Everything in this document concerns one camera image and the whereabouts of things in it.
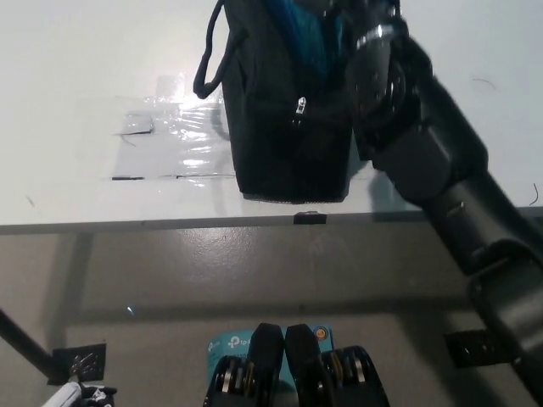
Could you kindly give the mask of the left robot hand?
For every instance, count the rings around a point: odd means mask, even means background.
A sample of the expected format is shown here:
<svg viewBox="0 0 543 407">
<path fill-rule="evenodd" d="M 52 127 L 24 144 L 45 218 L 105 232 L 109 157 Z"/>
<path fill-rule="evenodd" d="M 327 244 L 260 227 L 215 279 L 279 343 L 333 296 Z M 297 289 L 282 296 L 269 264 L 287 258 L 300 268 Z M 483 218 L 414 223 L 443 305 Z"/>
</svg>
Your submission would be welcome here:
<svg viewBox="0 0 543 407">
<path fill-rule="evenodd" d="M 115 387 L 67 382 L 42 407 L 85 407 L 115 405 Z"/>
</svg>

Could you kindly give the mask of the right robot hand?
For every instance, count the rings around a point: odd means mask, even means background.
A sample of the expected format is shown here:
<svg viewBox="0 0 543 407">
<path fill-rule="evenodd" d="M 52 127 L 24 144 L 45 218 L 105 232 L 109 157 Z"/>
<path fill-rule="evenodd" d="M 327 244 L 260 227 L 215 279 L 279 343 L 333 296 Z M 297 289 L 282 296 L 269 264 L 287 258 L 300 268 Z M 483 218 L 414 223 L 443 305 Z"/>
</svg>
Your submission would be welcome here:
<svg viewBox="0 0 543 407">
<path fill-rule="evenodd" d="M 402 20 L 399 1 L 301 0 L 295 3 L 322 20 L 340 20 L 350 34 L 366 34 L 378 25 Z"/>
</svg>

